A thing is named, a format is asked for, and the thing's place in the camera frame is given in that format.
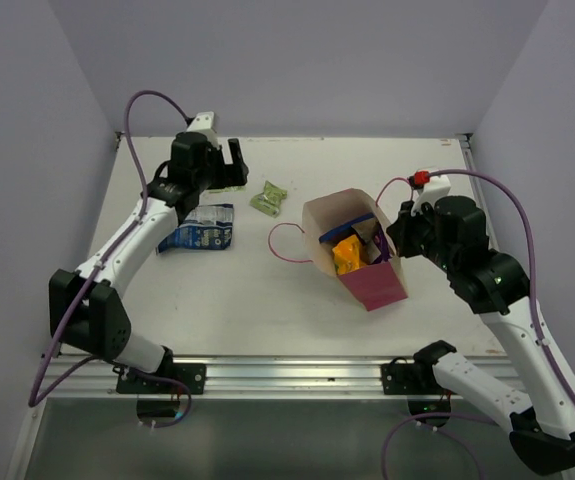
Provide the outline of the green candy packet back side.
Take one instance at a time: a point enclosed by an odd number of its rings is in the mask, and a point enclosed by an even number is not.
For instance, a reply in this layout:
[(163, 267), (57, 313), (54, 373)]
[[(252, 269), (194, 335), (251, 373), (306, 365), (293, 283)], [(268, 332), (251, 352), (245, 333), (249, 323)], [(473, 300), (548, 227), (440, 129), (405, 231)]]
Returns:
[(263, 190), (251, 198), (249, 205), (267, 216), (276, 218), (287, 196), (288, 192), (285, 189), (266, 181)]

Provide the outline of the purple Fox's candy bag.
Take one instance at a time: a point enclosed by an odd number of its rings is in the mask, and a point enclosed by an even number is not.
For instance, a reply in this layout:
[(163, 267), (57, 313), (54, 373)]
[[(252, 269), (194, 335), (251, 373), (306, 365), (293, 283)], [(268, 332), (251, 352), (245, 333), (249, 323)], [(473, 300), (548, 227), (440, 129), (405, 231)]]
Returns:
[(370, 265), (376, 265), (390, 260), (391, 252), (387, 238), (384, 230), (380, 226), (376, 228), (372, 239), (367, 244), (366, 252)]

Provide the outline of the cream pink paper cake bag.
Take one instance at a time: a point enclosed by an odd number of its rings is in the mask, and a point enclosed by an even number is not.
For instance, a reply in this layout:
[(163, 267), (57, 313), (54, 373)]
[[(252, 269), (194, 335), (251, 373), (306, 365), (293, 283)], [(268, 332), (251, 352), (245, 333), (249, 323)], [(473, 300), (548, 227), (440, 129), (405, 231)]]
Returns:
[(350, 188), (303, 205), (301, 222), (293, 226), (302, 236), (306, 259), (280, 254), (274, 247), (274, 230), (267, 244), (280, 260), (313, 264), (339, 281), (366, 310), (374, 311), (408, 298), (400, 258), (386, 235), (390, 225), (377, 198)]

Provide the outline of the orange mango gummy bag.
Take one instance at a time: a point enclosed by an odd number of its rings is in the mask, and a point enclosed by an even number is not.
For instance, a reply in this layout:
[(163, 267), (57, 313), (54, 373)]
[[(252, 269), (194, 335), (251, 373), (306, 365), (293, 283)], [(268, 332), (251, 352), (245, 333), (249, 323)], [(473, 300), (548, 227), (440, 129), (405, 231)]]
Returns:
[(356, 234), (338, 242), (332, 248), (332, 254), (338, 276), (355, 272), (367, 266), (363, 244)]

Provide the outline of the small blue snack packet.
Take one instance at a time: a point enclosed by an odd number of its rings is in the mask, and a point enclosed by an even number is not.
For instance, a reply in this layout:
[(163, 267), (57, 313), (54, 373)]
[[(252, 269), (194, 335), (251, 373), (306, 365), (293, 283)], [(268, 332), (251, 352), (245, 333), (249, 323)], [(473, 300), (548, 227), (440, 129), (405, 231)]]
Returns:
[(367, 213), (359, 217), (356, 217), (322, 234), (319, 237), (318, 241), (320, 244), (338, 243), (344, 238), (347, 238), (348, 236), (352, 235), (353, 227), (355, 225), (374, 218), (375, 215), (373, 213)]

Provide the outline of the green Himalaya candy packet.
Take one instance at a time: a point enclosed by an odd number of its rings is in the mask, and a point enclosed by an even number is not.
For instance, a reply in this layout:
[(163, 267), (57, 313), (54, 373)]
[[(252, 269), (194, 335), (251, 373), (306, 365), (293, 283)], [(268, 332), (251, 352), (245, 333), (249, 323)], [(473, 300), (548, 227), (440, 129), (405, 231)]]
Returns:
[(230, 187), (224, 187), (224, 188), (218, 188), (218, 189), (210, 189), (210, 190), (208, 190), (208, 193), (210, 193), (210, 194), (224, 194), (224, 193), (240, 192), (240, 191), (245, 191), (245, 190), (246, 190), (245, 186), (230, 186)]

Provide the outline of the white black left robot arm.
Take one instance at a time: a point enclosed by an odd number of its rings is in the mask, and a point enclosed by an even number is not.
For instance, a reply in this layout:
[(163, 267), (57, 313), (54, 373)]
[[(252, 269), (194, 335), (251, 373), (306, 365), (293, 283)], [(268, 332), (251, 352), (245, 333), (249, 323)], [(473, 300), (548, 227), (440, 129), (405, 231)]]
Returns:
[(152, 392), (172, 386), (171, 351), (135, 332), (122, 298), (145, 260), (198, 206), (204, 191), (246, 184), (249, 169), (240, 142), (230, 138), (227, 143), (230, 163), (205, 134), (177, 134), (169, 159), (123, 226), (74, 271), (53, 274), (48, 285), (53, 340), (139, 370), (140, 381)]

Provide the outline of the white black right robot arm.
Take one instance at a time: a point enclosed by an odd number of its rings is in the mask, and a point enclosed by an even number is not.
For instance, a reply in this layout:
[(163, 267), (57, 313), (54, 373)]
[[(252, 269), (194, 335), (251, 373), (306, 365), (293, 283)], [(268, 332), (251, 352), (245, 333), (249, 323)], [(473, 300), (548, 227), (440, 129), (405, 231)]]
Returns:
[(510, 387), (439, 340), (413, 356), (416, 387), (462, 396), (501, 427), (532, 472), (545, 476), (575, 467), (575, 375), (531, 304), (523, 267), (491, 248), (485, 213), (465, 196), (420, 208), (405, 201), (387, 234), (399, 256), (422, 256), (445, 273), (452, 291), (499, 341), (524, 386)]

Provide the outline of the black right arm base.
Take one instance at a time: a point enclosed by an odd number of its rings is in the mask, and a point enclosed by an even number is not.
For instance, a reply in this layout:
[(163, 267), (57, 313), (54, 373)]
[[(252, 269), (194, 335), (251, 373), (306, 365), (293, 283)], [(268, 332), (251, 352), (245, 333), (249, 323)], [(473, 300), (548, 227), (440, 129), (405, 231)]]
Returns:
[(440, 392), (428, 366), (403, 357), (381, 364), (380, 379), (385, 395), (433, 395)]

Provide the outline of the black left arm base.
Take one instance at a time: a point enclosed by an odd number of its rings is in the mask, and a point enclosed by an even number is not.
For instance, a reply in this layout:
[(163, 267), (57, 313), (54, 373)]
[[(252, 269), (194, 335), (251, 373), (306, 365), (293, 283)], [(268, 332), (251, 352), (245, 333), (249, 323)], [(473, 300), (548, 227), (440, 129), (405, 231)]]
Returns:
[(134, 395), (165, 395), (189, 392), (201, 395), (207, 379), (207, 366), (203, 363), (174, 363), (153, 374), (143, 373), (123, 365), (112, 372), (118, 375), (116, 392)]

